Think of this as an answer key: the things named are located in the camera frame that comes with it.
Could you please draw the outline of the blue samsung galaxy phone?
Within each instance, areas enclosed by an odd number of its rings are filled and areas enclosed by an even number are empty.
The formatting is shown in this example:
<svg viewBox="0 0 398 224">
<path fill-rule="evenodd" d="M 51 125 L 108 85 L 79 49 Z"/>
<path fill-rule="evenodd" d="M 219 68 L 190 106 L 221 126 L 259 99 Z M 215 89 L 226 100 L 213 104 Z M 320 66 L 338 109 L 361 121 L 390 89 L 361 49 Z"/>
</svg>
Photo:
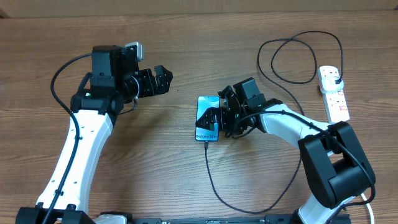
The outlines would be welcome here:
<svg viewBox="0 0 398 224">
<path fill-rule="evenodd" d="M 218 96 L 199 96 L 197 103 L 197 119 L 210 107 L 220 108 L 220 98 Z M 219 124 L 215 124 L 215 126 L 218 128 L 215 131 L 195 127 L 195 139 L 197 141 L 217 142 L 219 139 L 220 126 Z"/>
</svg>

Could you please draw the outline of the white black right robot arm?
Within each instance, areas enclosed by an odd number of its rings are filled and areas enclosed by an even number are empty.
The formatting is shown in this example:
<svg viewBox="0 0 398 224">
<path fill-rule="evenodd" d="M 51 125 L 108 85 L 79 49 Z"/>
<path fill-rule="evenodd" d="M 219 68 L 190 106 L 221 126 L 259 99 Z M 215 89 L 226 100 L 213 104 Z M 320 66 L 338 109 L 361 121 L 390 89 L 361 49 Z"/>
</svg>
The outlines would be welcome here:
<svg viewBox="0 0 398 224">
<path fill-rule="evenodd" d="M 315 121 L 280 100 L 267 100 L 253 78 L 227 86 L 216 96 L 198 97 L 197 141 L 217 142 L 221 131 L 238 139 L 254 129 L 299 149 L 312 192 L 293 214 L 266 215 L 266 223 L 351 223 L 349 215 L 340 212 L 374 200 L 375 173 L 347 122 Z"/>
</svg>

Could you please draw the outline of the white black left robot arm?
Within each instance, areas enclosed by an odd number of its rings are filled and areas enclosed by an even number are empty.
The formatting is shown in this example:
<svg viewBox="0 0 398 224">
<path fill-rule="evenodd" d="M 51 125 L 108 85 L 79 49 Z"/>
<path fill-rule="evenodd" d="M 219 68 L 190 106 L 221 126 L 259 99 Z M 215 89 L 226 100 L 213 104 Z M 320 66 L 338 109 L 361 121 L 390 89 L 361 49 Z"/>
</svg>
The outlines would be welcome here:
<svg viewBox="0 0 398 224">
<path fill-rule="evenodd" d="M 124 105 L 167 93 L 173 74 L 162 65 L 141 70 L 144 48 L 138 42 L 124 47 L 97 45 L 88 54 L 92 70 L 82 79 L 70 106 L 55 100 L 70 115 L 61 155 L 45 190 L 34 207 L 22 207 L 16 223 L 133 223 L 126 212 L 88 216 L 91 184 L 101 151 Z"/>
</svg>

